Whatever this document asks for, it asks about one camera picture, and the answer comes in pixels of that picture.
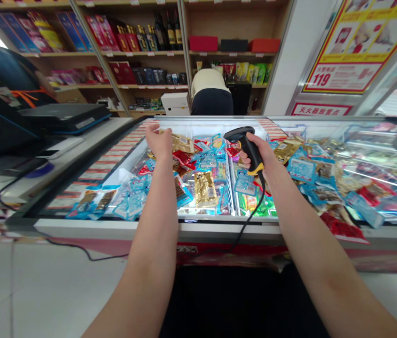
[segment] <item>black pants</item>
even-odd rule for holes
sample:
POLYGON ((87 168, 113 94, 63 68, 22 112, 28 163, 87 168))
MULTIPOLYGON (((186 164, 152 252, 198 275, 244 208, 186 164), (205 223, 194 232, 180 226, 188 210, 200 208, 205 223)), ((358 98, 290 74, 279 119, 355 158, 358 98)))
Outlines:
POLYGON ((161 338, 329 337, 295 265, 177 270, 161 338))
POLYGON ((192 102, 192 115, 233 115, 233 98, 223 89, 200 90, 192 102))

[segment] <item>green package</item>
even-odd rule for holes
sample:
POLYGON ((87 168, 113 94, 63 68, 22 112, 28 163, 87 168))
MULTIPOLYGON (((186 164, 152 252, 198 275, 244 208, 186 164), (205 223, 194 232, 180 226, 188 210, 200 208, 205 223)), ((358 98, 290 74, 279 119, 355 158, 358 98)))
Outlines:
POLYGON ((247 72, 247 82, 251 83, 253 79, 253 72, 255 71, 255 65, 250 64, 249 65, 249 70, 247 72))
POLYGON ((269 63, 267 64, 267 68, 265 70, 265 77, 264 77, 264 82, 263 84, 268 84, 269 83, 269 78, 270 78, 270 73, 272 72, 272 64, 269 63))
POLYGON ((262 85, 265 77, 265 70, 267 69, 267 66, 265 63, 258 63, 257 66, 259 66, 259 72, 258 72, 258 77, 256 80, 257 85, 262 85))
POLYGON ((242 209, 244 212, 247 212, 247 204, 245 203, 245 196, 240 192, 238 192, 237 197, 239 200, 239 208, 242 209))
POLYGON ((251 80, 252 85, 256 85, 256 80, 258 79, 258 72, 259 72, 259 66, 256 64, 255 69, 253 70, 253 78, 251 80))
POLYGON ((264 196, 263 202, 254 214, 255 217, 277 217, 272 197, 264 196))

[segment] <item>poster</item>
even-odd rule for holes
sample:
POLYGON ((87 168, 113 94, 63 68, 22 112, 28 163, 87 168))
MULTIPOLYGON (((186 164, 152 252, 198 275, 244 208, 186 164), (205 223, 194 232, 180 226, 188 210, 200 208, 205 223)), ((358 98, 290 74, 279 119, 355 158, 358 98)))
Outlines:
POLYGON ((347 115, 352 106, 314 104, 298 102, 294 106, 291 115, 307 116, 344 116, 347 115))
POLYGON ((363 94, 397 50, 397 0, 344 0, 303 92, 363 94))

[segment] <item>white shirt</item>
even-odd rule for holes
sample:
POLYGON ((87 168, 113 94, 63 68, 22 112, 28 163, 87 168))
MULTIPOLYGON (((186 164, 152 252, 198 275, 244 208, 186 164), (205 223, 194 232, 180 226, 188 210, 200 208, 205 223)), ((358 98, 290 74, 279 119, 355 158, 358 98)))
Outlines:
POLYGON ((227 92, 230 90, 225 86, 223 76, 215 69, 201 69, 194 76, 192 81, 192 97, 194 97, 200 90, 206 88, 223 89, 227 92))

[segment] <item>white wall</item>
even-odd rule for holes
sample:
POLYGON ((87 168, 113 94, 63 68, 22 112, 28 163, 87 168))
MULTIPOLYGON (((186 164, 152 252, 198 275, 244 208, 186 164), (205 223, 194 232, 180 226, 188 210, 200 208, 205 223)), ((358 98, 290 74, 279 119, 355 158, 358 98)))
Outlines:
POLYGON ((264 115, 285 115, 335 3, 336 0, 295 0, 267 94, 264 115))

